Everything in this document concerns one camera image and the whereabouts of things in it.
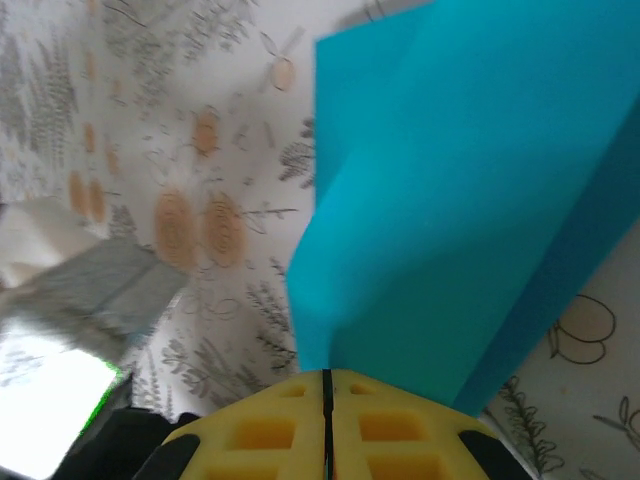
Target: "black stripe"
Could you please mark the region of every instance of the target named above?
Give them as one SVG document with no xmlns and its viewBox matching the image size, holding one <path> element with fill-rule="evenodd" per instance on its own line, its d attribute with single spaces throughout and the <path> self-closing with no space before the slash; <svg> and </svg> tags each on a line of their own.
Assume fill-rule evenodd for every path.
<svg viewBox="0 0 640 480">
<path fill-rule="evenodd" d="M 331 370 L 322 370 L 322 411 L 324 414 L 324 464 L 327 478 L 333 479 L 333 379 Z"/>
</svg>

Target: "square holes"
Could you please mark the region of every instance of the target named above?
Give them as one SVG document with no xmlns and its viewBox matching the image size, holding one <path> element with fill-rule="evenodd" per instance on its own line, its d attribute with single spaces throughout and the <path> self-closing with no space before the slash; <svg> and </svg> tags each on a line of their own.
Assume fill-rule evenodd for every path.
<svg viewBox="0 0 640 480">
<path fill-rule="evenodd" d="M 369 412 L 360 415 L 360 435 L 365 442 L 428 440 L 420 419 L 402 411 Z"/>
<path fill-rule="evenodd" d="M 216 468 L 206 480 L 276 480 L 278 469 L 273 468 Z"/>
<path fill-rule="evenodd" d="M 238 424 L 231 450 L 282 450 L 291 448 L 296 424 L 287 418 L 253 418 Z"/>
<path fill-rule="evenodd" d="M 354 395 L 373 395 L 375 393 L 373 388 L 362 385 L 361 383 L 354 383 L 349 388 L 349 391 Z"/>
<path fill-rule="evenodd" d="M 307 389 L 304 385 L 293 385 L 280 394 L 281 397 L 302 397 Z"/>
<path fill-rule="evenodd" d="M 385 455 L 367 459 L 373 480 L 451 480 L 435 455 Z"/>
</svg>

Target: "yellow foam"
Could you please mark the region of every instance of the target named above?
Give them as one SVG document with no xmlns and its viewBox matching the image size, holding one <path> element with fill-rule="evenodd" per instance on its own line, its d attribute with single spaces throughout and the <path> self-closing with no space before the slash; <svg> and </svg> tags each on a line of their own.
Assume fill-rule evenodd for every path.
<svg viewBox="0 0 640 480">
<path fill-rule="evenodd" d="M 477 420 L 333 370 L 335 480 L 489 480 L 458 434 Z M 322 373 L 297 375 L 173 432 L 200 437 L 181 480 L 325 480 Z"/>
<path fill-rule="evenodd" d="M 458 433 L 477 420 L 369 377 L 333 370 L 337 480 L 489 480 Z"/>
<path fill-rule="evenodd" d="M 200 446 L 181 480 L 324 480 L 322 374 L 304 373 L 174 431 Z"/>
</svg>

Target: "orange flower print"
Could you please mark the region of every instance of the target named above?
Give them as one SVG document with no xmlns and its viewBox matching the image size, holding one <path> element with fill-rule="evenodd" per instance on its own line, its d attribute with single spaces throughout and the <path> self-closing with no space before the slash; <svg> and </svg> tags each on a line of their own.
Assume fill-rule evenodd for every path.
<svg viewBox="0 0 640 480">
<path fill-rule="evenodd" d="M 616 316 L 604 303 L 578 295 L 551 327 L 547 337 L 551 358 L 577 365 L 591 365 L 607 354 L 605 342 L 616 331 Z"/>
<path fill-rule="evenodd" d="M 114 78 L 113 83 L 111 85 L 111 95 L 114 97 L 119 97 L 122 94 L 122 83 L 119 79 Z"/>
<path fill-rule="evenodd" d="M 87 153 L 96 151 L 96 137 L 93 131 L 93 125 L 90 123 L 84 124 L 84 148 Z"/>
<path fill-rule="evenodd" d="M 87 8 L 89 9 L 89 15 L 92 17 L 98 13 L 98 0 L 87 0 Z"/>
<path fill-rule="evenodd" d="M 208 156 L 218 145 L 218 115 L 207 107 L 196 115 L 193 144 L 200 155 Z"/>
<path fill-rule="evenodd" d="M 264 91 L 269 82 L 281 92 L 287 92 L 291 89 L 296 78 L 296 69 L 289 54 L 298 45 L 302 35 L 304 35 L 304 28 L 297 27 L 281 48 L 278 48 L 266 33 L 260 35 L 265 50 L 273 56 L 273 60 L 267 64 L 264 79 L 259 88 L 260 91 Z"/>
<path fill-rule="evenodd" d="M 104 222 L 106 203 L 104 201 L 104 191 L 98 180 L 92 180 L 89 184 L 89 208 L 91 217 L 96 223 Z"/>
<path fill-rule="evenodd" d="M 87 78 L 93 82 L 96 79 L 96 64 L 90 51 L 84 53 L 84 70 Z"/>
<path fill-rule="evenodd" d="M 113 148 L 113 145 L 107 144 L 104 154 L 107 157 L 109 173 L 114 177 L 120 175 L 120 158 L 118 158 L 118 154 Z"/>
<path fill-rule="evenodd" d="M 77 171 L 69 174 L 69 202 L 74 212 L 87 216 L 87 193 Z"/>
<path fill-rule="evenodd" d="M 194 213 L 187 198 L 177 189 L 162 193 L 154 212 L 156 249 L 160 258 L 184 271 L 195 267 L 194 225 Z"/>
<path fill-rule="evenodd" d="M 244 222 L 227 195 L 217 195 L 207 205 L 202 237 L 205 251 L 220 267 L 232 267 L 242 261 L 246 244 Z"/>
</svg>

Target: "folded blue paper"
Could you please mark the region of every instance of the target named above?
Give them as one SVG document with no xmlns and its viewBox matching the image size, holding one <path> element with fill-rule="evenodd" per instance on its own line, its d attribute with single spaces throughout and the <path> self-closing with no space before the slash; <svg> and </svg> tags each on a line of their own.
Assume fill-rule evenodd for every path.
<svg viewBox="0 0 640 480">
<path fill-rule="evenodd" d="M 640 157 L 623 192 L 610 158 L 638 24 L 626 0 L 438 0 L 318 44 L 317 210 L 288 273 L 303 369 L 477 413 L 640 213 Z"/>
</svg>

